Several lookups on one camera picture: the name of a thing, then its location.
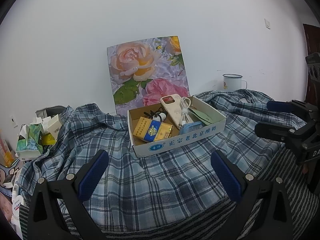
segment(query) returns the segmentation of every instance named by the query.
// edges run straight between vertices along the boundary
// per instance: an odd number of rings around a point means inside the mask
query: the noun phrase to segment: bed
[[[272,99],[261,92],[209,91],[197,97],[227,117],[225,130],[146,158],[135,156],[125,116],[105,114],[96,104],[75,110],[67,107],[56,145],[27,163],[19,178],[26,200],[26,207],[20,208],[24,238],[36,181],[76,173],[103,149],[109,153],[109,166],[84,206],[108,239],[209,239],[236,206],[210,164],[211,152],[220,149],[245,173],[264,180],[283,179],[293,236],[298,239],[317,212],[318,196],[308,190],[306,176],[292,152],[283,143],[258,138],[254,127],[259,121],[295,128],[305,123],[292,114],[267,111],[266,103]],[[79,236],[64,203],[59,204],[69,230]],[[257,201],[241,237],[250,231],[260,204]]]

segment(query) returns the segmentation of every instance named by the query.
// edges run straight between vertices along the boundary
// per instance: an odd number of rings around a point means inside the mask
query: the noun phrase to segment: blue oval logo
[[[162,147],[163,147],[163,144],[155,144],[155,145],[152,145],[152,146],[149,148],[149,151],[160,150]]]

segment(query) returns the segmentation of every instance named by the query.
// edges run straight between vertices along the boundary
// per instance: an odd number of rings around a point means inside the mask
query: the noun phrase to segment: mug handle
[[[246,80],[242,80],[242,81],[244,81],[245,82],[245,89],[247,89],[247,87],[248,87],[248,83],[247,83],[247,81]]]

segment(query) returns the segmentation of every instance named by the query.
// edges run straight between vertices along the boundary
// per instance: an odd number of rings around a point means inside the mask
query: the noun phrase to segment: flower painting
[[[107,48],[107,54],[117,114],[172,94],[190,96],[177,36],[123,43]]]

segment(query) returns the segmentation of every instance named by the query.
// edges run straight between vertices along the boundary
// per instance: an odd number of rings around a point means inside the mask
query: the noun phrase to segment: mug rim
[[[228,78],[243,78],[243,76],[238,75],[238,74],[223,74],[222,76],[228,77]]]

